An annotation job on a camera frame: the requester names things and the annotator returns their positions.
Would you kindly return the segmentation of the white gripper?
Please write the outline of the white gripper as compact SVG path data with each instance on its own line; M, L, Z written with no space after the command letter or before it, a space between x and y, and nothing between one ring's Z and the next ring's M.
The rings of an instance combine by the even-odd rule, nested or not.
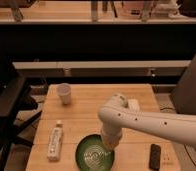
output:
M101 140L103 143L103 146L108 151L113 151L118 145L122 138L122 132L119 131L118 133L111 135L107 133L104 129L101 130Z

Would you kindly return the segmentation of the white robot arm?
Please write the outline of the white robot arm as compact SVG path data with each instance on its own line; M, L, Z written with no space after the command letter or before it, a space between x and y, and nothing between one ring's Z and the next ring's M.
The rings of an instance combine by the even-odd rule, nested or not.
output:
M98 110L102 122L101 139L106 149L114 150L122 129L132 129L196 149L196 115L134 111L122 94L111 96Z

